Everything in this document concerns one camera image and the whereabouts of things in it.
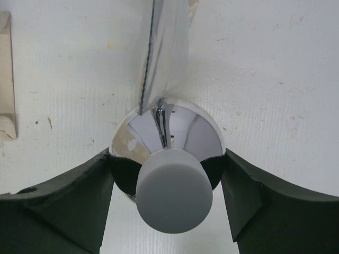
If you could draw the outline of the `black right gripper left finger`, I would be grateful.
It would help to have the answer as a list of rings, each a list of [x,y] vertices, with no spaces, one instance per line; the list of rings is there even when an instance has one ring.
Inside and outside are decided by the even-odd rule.
[[[99,253],[114,180],[108,150],[1,195],[1,253]]]

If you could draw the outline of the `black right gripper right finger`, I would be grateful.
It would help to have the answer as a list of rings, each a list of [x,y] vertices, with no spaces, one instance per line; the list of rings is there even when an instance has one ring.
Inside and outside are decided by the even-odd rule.
[[[338,253],[338,197],[266,172],[230,150],[222,190],[240,253]]]

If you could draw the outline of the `cream canvas tote bag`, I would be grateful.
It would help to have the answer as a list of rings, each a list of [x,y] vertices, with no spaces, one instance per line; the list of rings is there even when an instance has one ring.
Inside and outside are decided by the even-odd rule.
[[[1,11],[1,147],[4,142],[17,139],[13,59],[11,38],[11,15]]]

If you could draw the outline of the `round silver bottle white cap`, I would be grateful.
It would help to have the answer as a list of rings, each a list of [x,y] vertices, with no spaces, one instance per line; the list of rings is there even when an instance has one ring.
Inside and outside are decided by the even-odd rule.
[[[201,107],[162,98],[118,125],[109,152],[127,163],[113,171],[116,185],[141,218],[164,233],[183,233],[209,214],[221,171],[207,160],[225,153],[214,119]]]

